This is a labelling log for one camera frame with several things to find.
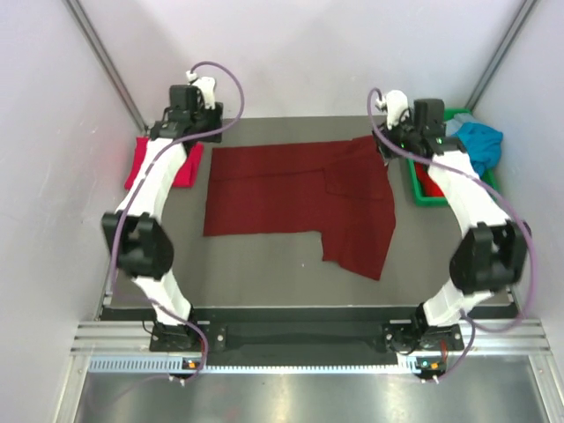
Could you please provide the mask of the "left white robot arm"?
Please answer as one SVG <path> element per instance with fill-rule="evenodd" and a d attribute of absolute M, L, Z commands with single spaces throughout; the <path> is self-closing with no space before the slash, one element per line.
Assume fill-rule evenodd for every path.
<path fill-rule="evenodd" d="M 173 274 L 174 247 L 162 214 L 174 178 L 197 142 L 221 127 L 223 106 L 215 99 L 215 85 L 214 78 L 202 77 L 169 88 L 169 104 L 149 130 L 145 157 L 127 196 L 101 219 L 112 265 L 152 301 L 154 346 L 176 351 L 200 346 L 201 338 Z"/>

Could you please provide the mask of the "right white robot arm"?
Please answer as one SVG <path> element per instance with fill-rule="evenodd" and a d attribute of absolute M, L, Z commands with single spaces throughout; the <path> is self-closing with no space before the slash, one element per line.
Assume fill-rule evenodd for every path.
<path fill-rule="evenodd" d="M 408 354 L 439 343 L 444 333 L 478 304 L 517 283 L 523 273 L 528 231 L 494 201 L 495 190 L 474 171 L 459 137 L 446 133 L 440 99 L 408 101 L 399 90 L 368 96 L 367 110 L 385 115 L 373 135 L 385 160 L 405 157 L 423 164 L 440 188 L 461 231 L 449 261 L 449 279 L 418 305 L 408 329 L 389 337 Z"/>

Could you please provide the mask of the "dark maroon t-shirt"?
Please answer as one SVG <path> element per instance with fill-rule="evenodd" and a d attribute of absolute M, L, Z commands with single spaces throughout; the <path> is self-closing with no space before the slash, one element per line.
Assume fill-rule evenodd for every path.
<path fill-rule="evenodd" d="M 395 227 L 387 168 L 370 136 L 211 154 L 206 237 L 318 232 L 325 262 L 377 280 Z"/>

